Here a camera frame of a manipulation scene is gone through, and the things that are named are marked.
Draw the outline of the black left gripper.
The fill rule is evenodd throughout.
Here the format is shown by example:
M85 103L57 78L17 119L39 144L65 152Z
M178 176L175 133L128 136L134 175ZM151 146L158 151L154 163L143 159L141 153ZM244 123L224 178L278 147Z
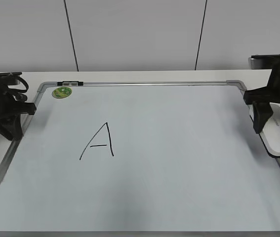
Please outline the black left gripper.
M0 120L13 116L7 123L0 122L0 135L9 141L23 137L20 114L34 115L36 112L35 104L26 102L28 89L21 73L0 73Z

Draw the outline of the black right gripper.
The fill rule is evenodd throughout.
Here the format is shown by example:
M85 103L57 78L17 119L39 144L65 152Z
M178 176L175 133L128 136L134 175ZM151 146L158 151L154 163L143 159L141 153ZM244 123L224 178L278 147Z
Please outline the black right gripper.
M280 104L280 70L272 69L266 86L246 90L243 100L247 105L253 104L253 128L256 134L261 133L274 113L269 102Z

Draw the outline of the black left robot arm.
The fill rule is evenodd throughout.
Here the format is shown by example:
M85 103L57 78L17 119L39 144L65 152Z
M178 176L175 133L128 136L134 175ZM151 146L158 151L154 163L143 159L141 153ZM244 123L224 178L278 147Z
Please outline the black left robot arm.
M28 83L21 72L0 73L0 134L7 140L20 140L23 136L21 115L34 115L36 106L28 103L25 93Z

